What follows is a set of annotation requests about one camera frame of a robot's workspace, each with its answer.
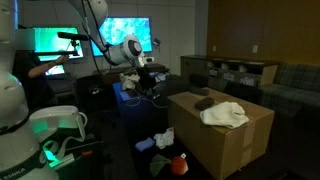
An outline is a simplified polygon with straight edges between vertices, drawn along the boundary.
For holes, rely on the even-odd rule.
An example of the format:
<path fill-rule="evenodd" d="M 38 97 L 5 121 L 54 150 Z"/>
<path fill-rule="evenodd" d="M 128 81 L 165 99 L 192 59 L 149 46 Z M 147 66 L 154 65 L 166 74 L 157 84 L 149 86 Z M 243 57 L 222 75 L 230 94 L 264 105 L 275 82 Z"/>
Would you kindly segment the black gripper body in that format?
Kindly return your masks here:
<path fill-rule="evenodd" d="M 155 78 L 145 68 L 137 68 L 136 71 L 140 77 L 139 83 L 142 88 L 153 88 L 156 85 Z"/>

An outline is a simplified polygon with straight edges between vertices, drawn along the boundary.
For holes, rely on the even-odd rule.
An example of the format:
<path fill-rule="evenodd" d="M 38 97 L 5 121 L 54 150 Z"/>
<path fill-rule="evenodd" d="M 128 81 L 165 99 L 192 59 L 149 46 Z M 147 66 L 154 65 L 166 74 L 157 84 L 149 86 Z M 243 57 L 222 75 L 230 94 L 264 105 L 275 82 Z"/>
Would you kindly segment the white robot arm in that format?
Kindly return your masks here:
<path fill-rule="evenodd" d="M 64 148 L 48 158 L 44 141 L 60 128 L 77 128 L 85 140 L 87 116 L 74 106 L 29 112 L 25 92 L 12 74 L 16 50 L 17 0 L 1 0 L 0 171 L 1 180 L 59 180 L 57 170 L 73 160 Z"/>

